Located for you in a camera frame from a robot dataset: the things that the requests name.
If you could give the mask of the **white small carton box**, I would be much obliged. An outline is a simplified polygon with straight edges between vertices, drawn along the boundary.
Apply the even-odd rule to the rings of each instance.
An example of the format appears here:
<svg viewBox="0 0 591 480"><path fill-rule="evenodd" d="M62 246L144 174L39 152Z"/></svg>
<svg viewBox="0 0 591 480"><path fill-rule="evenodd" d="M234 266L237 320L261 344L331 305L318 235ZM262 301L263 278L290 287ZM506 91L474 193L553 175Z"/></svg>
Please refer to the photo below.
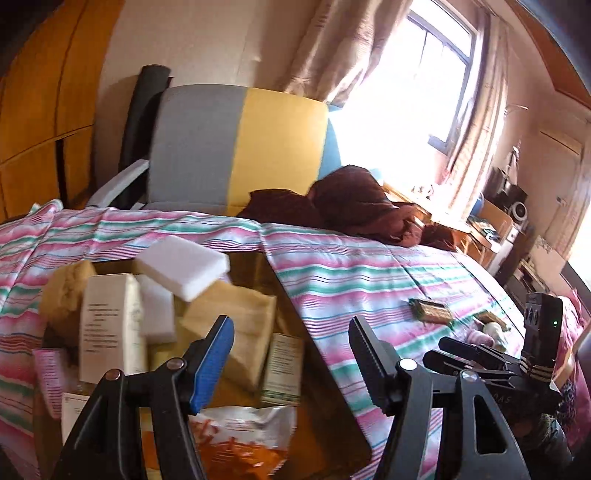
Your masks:
<svg viewBox="0 0 591 480"><path fill-rule="evenodd" d="M88 395L64 392L61 400L61 437L65 444L74 424L76 423L85 404L90 399Z"/></svg>

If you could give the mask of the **beige barcode carton box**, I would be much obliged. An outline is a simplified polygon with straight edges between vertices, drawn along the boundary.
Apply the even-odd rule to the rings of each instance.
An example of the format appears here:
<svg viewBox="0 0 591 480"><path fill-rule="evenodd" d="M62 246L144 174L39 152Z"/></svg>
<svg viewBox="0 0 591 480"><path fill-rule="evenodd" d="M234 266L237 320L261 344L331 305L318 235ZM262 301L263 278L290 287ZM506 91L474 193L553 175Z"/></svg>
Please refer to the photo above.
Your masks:
<svg viewBox="0 0 591 480"><path fill-rule="evenodd" d="M110 369L148 370L140 285L129 273L91 277L80 316L79 380L96 384Z"/></svg>

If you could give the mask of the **orange snack bag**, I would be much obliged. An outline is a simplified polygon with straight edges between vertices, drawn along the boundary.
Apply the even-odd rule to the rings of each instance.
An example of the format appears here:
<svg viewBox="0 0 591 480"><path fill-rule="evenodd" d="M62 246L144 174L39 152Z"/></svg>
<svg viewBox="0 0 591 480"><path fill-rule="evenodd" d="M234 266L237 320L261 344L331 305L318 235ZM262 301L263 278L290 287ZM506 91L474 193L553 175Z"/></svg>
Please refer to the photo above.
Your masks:
<svg viewBox="0 0 591 480"><path fill-rule="evenodd" d="M208 408L188 418L208 479L270 479L287 461L294 406Z"/></svg>

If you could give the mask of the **white foam block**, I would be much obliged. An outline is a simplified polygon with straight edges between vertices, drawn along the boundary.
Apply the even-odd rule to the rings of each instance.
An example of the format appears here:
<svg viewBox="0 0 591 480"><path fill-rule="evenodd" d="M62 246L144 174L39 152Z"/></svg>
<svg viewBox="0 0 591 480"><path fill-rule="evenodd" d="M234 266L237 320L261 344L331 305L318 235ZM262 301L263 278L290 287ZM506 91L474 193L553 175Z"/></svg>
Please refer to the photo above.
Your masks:
<svg viewBox="0 0 591 480"><path fill-rule="evenodd" d="M141 331L148 344L176 342L174 302L171 292L150 279L136 275L143 308Z"/></svg>

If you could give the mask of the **small green tea box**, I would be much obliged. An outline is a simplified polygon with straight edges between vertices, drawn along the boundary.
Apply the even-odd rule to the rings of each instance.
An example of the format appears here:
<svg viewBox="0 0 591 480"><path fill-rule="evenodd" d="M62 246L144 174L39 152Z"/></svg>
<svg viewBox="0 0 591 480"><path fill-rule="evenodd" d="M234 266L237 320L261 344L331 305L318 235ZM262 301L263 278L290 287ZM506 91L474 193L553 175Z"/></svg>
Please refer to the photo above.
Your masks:
<svg viewBox="0 0 591 480"><path fill-rule="evenodd" d="M301 400L304 342L273 333L266 361L260 401L266 405L297 406Z"/></svg>

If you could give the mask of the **white foam pad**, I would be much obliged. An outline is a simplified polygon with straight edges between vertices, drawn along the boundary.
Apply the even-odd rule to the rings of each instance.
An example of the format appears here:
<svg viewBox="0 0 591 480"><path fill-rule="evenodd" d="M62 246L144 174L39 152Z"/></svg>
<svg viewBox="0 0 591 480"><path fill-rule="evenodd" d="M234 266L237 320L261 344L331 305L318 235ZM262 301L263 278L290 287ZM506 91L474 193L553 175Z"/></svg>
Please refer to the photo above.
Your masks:
<svg viewBox="0 0 591 480"><path fill-rule="evenodd" d="M137 268L190 303L229 272L228 255L177 236L167 236L135 257Z"/></svg>

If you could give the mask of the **yellow sponge block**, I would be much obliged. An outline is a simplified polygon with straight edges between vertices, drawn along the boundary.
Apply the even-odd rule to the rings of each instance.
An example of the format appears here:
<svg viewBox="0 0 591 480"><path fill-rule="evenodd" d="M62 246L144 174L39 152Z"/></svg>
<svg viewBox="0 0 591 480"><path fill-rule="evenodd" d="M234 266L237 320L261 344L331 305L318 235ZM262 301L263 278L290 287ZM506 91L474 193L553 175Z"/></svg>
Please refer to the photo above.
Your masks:
<svg viewBox="0 0 591 480"><path fill-rule="evenodd" d="M255 392L273 334L276 296L217 280L186 306L179 325L194 338L204 338L219 316L228 316L235 326L223 375Z"/></svg>

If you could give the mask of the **pink sock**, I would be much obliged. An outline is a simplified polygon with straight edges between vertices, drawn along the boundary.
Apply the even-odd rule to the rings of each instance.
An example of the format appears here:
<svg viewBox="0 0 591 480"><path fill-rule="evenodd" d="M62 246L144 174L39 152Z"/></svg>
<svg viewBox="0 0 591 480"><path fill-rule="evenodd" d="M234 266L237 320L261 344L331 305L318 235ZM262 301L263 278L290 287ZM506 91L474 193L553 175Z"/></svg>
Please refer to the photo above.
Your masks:
<svg viewBox="0 0 591 480"><path fill-rule="evenodd" d="M466 342L470 345L482 345L487 347L493 347L495 345L495 340L492 336L477 329L471 329L468 332Z"/></svg>

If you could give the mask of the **cream sock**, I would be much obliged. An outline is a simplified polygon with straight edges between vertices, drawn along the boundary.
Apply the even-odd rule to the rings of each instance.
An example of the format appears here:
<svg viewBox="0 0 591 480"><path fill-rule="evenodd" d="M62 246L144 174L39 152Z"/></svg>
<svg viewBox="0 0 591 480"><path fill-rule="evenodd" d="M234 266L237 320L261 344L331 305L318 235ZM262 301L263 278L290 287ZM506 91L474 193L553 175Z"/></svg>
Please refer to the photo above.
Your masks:
<svg viewBox="0 0 591 480"><path fill-rule="evenodd" d="M483 332L490 336L496 343L505 343L506 337L503 327L497 322L490 322L484 325Z"/></svg>

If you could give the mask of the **green cracker pack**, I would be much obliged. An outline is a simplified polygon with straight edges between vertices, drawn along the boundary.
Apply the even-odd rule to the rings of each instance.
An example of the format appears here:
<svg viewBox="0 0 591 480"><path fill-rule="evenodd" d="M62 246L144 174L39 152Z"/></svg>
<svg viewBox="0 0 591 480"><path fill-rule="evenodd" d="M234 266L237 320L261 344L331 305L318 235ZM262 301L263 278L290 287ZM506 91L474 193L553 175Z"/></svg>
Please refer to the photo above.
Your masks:
<svg viewBox="0 0 591 480"><path fill-rule="evenodd" d="M509 330L507 323L503 319L488 310L477 313L475 318L484 325L495 323L499 325L503 331Z"/></svg>

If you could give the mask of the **striped tablecloth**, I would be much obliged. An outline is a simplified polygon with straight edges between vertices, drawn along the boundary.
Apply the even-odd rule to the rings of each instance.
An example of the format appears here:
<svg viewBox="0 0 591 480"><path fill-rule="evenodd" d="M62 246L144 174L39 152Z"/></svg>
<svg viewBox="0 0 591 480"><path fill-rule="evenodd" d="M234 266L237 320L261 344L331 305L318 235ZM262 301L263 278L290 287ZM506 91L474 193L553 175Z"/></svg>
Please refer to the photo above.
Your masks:
<svg viewBox="0 0 591 480"><path fill-rule="evenodd" d="M472 258L403 248L318 230L193 212L66 210L53 200L1 229L1 446L27 479L39 475L33 434L32 352L45 330L41 290L57 268L80 260L130 259L176 235L222 252L260 252L290 297L379 460L391 420L372 402L349 349L349 320L362 316L404 357L421 359L444 336L464 339L477 313L506 320L508 351L523 346L523 317ZM408 300L445 304L449 325L414 318Z"/></svg>

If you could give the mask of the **pink bedding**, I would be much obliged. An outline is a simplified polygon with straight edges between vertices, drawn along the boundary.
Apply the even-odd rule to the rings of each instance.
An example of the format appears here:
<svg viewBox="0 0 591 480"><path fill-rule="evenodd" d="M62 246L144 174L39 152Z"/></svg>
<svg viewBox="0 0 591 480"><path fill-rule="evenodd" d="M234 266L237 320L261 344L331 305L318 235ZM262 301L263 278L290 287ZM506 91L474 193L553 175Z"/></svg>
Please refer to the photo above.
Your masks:
<svg viewBox="0 0 591 480"><path fill-rule="evenodd" d="M557 418L576 453L590 434L590 317L576 289L559 299L563 314L553 380L564 403Z"/></svg>

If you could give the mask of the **cardboard box with holes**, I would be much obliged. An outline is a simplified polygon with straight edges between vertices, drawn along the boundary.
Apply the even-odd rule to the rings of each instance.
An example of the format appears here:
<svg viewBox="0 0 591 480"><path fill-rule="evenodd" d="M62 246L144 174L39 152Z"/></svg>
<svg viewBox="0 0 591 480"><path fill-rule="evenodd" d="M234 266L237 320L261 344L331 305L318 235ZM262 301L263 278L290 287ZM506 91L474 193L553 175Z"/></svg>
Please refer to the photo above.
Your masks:
<svg viewBox="0 0 591 480"><path fill-rule="evenodd" d="M536 238L529 256L537 276L545 283L549 291L559 296L566 296L570 287L561 275L566 261L542 236Z"/></svg>

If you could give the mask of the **wooden side desk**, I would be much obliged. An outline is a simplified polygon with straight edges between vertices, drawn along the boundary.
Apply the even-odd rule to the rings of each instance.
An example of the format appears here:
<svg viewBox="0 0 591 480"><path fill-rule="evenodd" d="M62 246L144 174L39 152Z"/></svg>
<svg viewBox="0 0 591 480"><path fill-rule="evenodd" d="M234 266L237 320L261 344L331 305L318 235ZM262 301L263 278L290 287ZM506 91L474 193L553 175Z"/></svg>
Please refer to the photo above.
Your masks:
<svg viewBox="0 0 591 480"><path fill-rule="evenodd" d="M519 228L512 217L483 199L478 213L468 217L470 233L462 251L495 276L517 239Z"/></svg>

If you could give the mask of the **blue chair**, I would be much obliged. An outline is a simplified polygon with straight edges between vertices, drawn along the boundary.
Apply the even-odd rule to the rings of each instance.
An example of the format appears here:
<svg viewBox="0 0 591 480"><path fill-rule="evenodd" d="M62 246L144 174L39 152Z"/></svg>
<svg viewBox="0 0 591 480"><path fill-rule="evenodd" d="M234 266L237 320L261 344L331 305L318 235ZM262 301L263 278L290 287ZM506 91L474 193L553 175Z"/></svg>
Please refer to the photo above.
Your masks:
<svg viewBox="0 0 591 480"><path fill-rule="evenodd" d="M473 208L470 212L470 216L471 217L479 217L481 214L481 211L484 207L484 203L485 203L484 195L480 194L479 197L477 198L475 204L473 205Z"/></svg>

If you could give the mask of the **white desk fan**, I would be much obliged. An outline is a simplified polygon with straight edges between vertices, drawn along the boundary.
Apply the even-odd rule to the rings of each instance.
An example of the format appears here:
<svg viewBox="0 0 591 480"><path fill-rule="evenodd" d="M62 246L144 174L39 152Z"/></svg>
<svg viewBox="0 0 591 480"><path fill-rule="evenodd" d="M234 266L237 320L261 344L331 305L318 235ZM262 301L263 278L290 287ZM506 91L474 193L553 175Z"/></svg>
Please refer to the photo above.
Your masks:
<svg viewBox="0 0 591 480"><path fill-rule="evenodd" d="M521 201L513 203L509 208L508 214L515 224L521 225L528 219L528 209Z"/></svg>

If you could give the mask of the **black speaker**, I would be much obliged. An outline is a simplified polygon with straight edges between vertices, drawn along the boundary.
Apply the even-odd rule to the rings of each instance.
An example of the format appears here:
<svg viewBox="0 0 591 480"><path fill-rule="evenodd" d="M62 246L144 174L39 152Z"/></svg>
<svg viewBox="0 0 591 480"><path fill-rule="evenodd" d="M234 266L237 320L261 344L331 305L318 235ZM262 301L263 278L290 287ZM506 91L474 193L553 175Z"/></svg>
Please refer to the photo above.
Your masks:
<svg viewBox="0 0 591 480"><path fill-rule="evenodd" d="M527 193L517 184L511 183L505 172L497 167L492 168L483 195L486 200L505 212L515 203L524 203L527 199Z"/></svg>

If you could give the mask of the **maroon cloth pile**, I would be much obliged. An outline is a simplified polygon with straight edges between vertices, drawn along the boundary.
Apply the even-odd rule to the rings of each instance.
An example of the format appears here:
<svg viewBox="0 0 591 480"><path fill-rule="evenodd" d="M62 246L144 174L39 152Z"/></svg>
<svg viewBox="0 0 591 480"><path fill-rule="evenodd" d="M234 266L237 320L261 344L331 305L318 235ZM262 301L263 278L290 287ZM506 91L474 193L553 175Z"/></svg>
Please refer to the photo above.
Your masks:
<svg viewBox="0 0 591 480"><path fill-rule="evenodd" d="M452 230L419 219L414 203L391 201L370 171L348 165L315 181L307 194L287 189L249 193L239 217L331 230L405 248L425 245L456 250Z"/></svg>

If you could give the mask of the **air conditioner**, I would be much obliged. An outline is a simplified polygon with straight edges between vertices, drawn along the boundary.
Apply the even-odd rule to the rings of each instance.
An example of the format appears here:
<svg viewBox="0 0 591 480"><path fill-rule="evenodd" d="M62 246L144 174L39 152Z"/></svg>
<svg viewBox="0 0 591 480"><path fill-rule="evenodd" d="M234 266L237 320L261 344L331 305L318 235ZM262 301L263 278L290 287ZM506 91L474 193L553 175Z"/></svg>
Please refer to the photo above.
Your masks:
<svg viewBox="0 0 591 480"><path fill-rule="evenodd" d="M577 155L578 157L582 155L583 145L569 135L557 130L545 128L540 129L539 133L559 143L574 155Z"/></svg>

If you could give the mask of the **black rolled mat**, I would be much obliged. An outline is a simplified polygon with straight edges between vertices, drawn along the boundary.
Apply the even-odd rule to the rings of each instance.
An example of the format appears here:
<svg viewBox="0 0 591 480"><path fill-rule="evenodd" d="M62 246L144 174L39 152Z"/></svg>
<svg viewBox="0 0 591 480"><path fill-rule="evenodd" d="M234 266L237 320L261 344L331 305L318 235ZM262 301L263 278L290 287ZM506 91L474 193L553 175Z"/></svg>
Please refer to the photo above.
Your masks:
<svg viewBox="0 0 591 480"><path fill-rule="evenodd" d="M155 119L161 96L172 80L170 74L168 67L156 64L140 70L123 130L119 172L137 160L149 159Z"/></svg>

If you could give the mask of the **grey yellow chair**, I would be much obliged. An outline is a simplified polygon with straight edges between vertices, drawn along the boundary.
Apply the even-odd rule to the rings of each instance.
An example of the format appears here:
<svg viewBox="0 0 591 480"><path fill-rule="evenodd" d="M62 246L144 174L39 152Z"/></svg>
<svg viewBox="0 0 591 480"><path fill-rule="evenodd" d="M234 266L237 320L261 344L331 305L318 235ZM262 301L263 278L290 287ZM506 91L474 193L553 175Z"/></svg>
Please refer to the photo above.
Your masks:
<svg viewBox="0 0 591 480"><path fill-rule="evenodd" d="M88 206L235 215L252 191L304 194L342 165L335 108L296 95L193 84L160 97L149 155L95 192Z"/></svg>

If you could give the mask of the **beige curtain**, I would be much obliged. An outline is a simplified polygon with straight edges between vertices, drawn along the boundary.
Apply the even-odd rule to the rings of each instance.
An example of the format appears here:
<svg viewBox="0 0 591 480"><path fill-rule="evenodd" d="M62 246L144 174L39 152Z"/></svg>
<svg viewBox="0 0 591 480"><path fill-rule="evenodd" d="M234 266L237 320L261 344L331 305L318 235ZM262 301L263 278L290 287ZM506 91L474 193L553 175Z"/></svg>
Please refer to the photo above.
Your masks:
<svg viewBox="0 0 591 480"><path fill-rule="evenodd" d="M322 1L280 90L344 106L378 66L411 5L408 0Z"/></svg>

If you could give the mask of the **wooden wardrobe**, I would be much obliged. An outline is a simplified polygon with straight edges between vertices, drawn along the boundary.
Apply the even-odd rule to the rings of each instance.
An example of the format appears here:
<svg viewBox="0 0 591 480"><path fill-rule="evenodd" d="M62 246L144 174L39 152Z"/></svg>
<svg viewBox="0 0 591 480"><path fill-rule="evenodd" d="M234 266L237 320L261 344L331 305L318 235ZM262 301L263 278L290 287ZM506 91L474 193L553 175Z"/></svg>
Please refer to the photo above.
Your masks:
<svg viewBox="0 0 591 480"><path fill-rule="evenodd" d="M1 77L1 218L94 186L92 138L104 57L120 1L63 1Z"/></svg>

